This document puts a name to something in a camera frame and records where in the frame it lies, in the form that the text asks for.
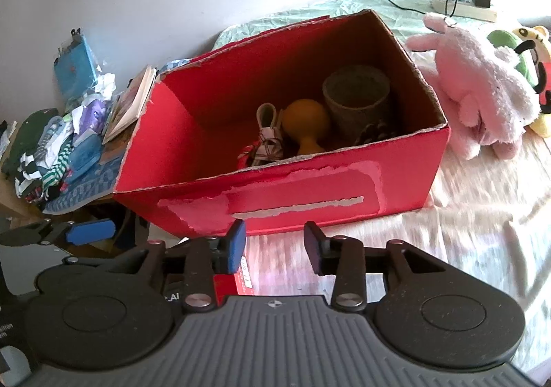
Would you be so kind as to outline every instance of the round black pad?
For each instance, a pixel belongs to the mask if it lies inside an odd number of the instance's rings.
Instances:
[[[63,283],[74,277],[93,271],[90,266],[59,265],[42,271],[35,279],[35,285],[40,292],[47,293],[58,289]]]
[[[439,295],[421,306],[423,318],[445,331],[468,331],[486,319],[484,306],[463,295]]]
[[[524,332],[511,297],[460,271],[415,274],[381,299],[374,320],[398,352],[445,369],[504,363]]]
[[[164,297],[137,276],[94,270],[32,300],[25,323],[41,358],[75,370],[107,370],[158,347],[173,319]]]

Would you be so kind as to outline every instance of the gray mug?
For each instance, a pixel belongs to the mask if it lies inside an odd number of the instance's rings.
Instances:
[[[333,121],[352,142],[368,124],[390,122],[390,81],[377,68],[340,68],[324,80],[322,89]]]

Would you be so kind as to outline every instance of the pink plush bunny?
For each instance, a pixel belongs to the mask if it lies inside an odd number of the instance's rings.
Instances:
[[[450,146],[464,159],[492,145],[498,157],[519,151],[524,126],[539,115],[539,100],[514,68],[519,57],[507,47],[495,48],[478,31],[449,17],[427,13],[423,22],[433,33],[406,40],[411,51],[436,50],[436,71],[421,68],[440,100],[451,128]]]

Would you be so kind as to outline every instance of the white bedsheet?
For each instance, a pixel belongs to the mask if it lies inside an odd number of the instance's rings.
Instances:
[[[396,2],[430,10],[428,0]],[[365,8],[375,9],[401,41],[429,32],[420,14],[396,9],[385,0],[332,0],[232,26],[220,35],[215,48],[274,27]],[[488,31],[511,30],[517,24],[462,22]],[[491,149],[461,161],[447,150],[423,209],[324,231],[329,236],[353,236],[369,246],[384,247],[392,238],[407,240],[514,297],[524,309],[527,326],[513,362],[528,371],[551,357],[550,171],[549,146],[533,132],[524,135],[522,151],[512,161],[497,160]],[[249,237],[246,257],[259,295],[330,296],[334,277],[312,273],[300,232]],[[370,301],[384,295],[381,277],[367,276],[367,282]]]

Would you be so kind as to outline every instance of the red cardboard box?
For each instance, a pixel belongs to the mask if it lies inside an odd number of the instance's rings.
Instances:
[[[218,305],[224,303],[224,299],[228,295],[254,295],[249,266],[244,256],[241,257],[238,271],[233,275],[217,274],[214,276],[214,290]]]
[[[258,138],[256,109],[322,101],[321,86],[352,64],[391,81],[404,135],[236,170]],[[406,52],[374,11],[297,23],[196,58],[158,82],[134,131],[115,198],[176,236],[321,226],[420,208],[450,135]]]

